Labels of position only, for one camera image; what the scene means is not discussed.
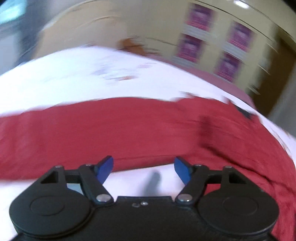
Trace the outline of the red padded jacket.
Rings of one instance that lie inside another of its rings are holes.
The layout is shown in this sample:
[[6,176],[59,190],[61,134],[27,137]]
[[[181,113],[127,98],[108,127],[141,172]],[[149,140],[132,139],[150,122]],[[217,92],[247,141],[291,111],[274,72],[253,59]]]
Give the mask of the red padded jacket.
[[1,179],[35,179],[114,157],[114,170],[166,165],[176,156],[212,169],[233,166],[280,207],[273,229],[295,240],[295,165],[260,118],[215,99],[111,98],[1,117]]

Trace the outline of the pink striped bed cover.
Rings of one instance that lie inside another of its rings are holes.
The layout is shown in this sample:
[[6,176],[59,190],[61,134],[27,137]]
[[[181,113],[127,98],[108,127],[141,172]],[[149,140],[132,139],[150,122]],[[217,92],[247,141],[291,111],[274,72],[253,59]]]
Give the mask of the pink striped bed cover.
[[178,64],[173,63],[172,61],[166,60],[165,58],[163,58],[159,55],[156,55],[156,54],[148,54],[147,57],[157,60],[157,61],[161,61],[163,63],[167,63],[171,66],[175,66],[175,67],[182,69],[188,73],[191,73],[192,75],[195,75],[195,76],[205,80],[206,82],[213,84],[216,87],[224,90],[225,92],[237,97],[238,99],[245,102],[246,104],[248,104],[252,108],[256,109],[252,99],[243,90],[238,88],[235,84],[230,83],[227,80],[216,76],[215,74],[212,74],[212,73],[209,73],[206,71],[202,71],[202,70],[199,70],[196,68],[192,68],[192,67],[184,67],[184,66],[178,65]]

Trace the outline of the white floral bed sheet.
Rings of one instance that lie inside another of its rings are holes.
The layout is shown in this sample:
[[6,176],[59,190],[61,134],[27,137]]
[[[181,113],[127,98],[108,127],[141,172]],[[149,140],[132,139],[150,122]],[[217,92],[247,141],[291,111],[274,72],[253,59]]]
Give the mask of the white floral bed sheet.
[[[1,117],[111,98],[175,102],[195,97],[230,102],[247,118],[256,114],[295,165],[295,138],[237,97],[154,59],[78,47],[1,76]],[[209,184],[194,205],[175,202],[185,185],[174,160],[123,171],[113,165],[103,184],[114,198],[109,205],[94,204],[79,184],[42,184],[55,166],[35,179],[1,179],[1,240],[279,240],[273,235],[278,203],[233,166],[246,184]]]

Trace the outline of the purple poster lower right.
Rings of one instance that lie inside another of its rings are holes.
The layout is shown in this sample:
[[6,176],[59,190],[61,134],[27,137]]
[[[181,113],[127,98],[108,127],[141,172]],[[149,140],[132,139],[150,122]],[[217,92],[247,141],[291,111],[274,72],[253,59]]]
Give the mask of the purple poster lower right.
[[242,61],[235,56],[223,52],[214,69],[214,74],[233,83],[239,73]]

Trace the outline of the purple poster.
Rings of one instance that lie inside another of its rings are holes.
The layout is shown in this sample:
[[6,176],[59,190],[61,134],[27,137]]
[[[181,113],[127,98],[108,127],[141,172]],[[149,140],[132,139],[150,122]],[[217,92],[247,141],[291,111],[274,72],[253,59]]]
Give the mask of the purple poster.
[[214,74],[233,83],[239,73],[242,61],[235,56],[223,52],[214,69]]
[[177,57],[197,63],[203,52],[204,44],[203,40],[182,34],[177,48]]
[[214,20],[214,11],[199,4],[190,4],[186,24],[209,32]]
[[254,32],[251,29],[241,23],[234,22],[230,30],[228,42],[240,50],[248,52],[253,37]]

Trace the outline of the purple poster lower left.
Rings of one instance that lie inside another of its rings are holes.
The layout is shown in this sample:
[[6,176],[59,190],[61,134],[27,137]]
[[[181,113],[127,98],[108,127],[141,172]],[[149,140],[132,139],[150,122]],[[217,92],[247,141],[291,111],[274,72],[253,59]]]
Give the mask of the purple poster lower left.
[[177,48],[177,57],[197,63],[203,52],[204,44],[203,40],[182,34]]

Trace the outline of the orange patterned pillow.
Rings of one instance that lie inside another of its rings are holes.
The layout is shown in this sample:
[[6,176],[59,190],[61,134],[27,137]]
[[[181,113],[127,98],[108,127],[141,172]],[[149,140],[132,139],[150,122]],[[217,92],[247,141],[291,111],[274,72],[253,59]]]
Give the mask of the orange patterned pillow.
[[119,47],[121,50],[132,54],[147,56],[147,52],[145,51],[143,44],[134,42],[132,38],[120,40]]

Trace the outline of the cream wardrobe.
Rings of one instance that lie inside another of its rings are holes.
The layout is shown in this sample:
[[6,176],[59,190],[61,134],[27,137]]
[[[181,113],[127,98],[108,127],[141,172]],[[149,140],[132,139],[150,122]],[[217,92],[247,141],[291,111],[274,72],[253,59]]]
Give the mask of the cream wardrobe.
[[[209,32],[186,24],[190,4],[214,11]],[[227,52],[242,61],[234,83],[248,91],[267,68],[280,34],[295,42],[295,12],[283,1],[54,1],[55,13],[40,33],[35,57],[87,44],[117,48],[138,38],[152,54],[172,60],[182,34],[205,42],[198,69],[214,72]],[[228,42],[234,22],[254,32],[248,52]]]

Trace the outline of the purple poster upper right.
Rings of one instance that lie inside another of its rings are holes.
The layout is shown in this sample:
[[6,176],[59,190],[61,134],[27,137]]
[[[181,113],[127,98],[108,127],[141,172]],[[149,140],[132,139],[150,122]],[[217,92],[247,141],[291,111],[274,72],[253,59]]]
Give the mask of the purple poster upper right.
[[254,32],[251,29],[241,23],[234,22],[230,30],[228,42],[240,50],[248,52],[253,37]]

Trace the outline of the dark brown door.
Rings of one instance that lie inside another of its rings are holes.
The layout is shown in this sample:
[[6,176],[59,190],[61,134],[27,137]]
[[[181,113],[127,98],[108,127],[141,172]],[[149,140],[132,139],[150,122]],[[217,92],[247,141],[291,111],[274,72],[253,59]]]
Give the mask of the dark brown door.
[[259,80],[250,87],[255,108],[268,116],[280,99],[295,66],[295,51],[283,39],[271,51],[267,68],[259,65]]

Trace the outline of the purple poster upper left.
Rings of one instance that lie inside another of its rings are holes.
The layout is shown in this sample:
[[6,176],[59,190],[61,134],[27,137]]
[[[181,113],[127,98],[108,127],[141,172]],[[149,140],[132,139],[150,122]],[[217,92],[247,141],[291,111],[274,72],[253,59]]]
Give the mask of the purple poster upper left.
[[199,4],[190,4],[186,24],[209,32],[214,20],[214,11]]

